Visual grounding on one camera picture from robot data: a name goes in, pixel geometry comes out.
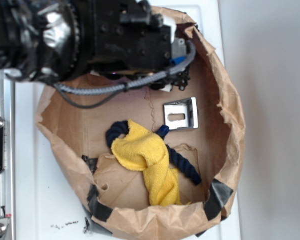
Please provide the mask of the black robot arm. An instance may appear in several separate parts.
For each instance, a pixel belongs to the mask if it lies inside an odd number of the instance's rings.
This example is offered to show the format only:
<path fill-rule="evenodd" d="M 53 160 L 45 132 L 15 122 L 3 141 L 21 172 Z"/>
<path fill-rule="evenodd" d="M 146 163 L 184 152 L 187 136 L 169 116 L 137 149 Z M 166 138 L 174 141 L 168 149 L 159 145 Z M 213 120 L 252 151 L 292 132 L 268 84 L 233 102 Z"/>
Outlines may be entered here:
<path fill-rule="evenodd" d="M 0 0 L 0 69 L 16 82 L 104 95 L 175 82 L 194 56 L 146 0 Z"/>

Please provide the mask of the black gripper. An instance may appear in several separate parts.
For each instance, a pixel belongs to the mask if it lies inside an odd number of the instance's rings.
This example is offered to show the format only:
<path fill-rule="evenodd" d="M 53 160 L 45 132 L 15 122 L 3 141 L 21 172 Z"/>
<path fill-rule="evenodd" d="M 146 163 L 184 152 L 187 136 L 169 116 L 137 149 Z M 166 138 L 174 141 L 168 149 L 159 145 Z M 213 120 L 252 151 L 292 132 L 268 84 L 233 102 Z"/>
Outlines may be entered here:
<path fill-rule="evenodd" d="M 128 77 L 123 90 L 173 86 L 185 90 L 189 76 L 188 43 L 174 19 L 154 13 L 146 0 L 95 0 L 93 69 L 106 78 Z"/>

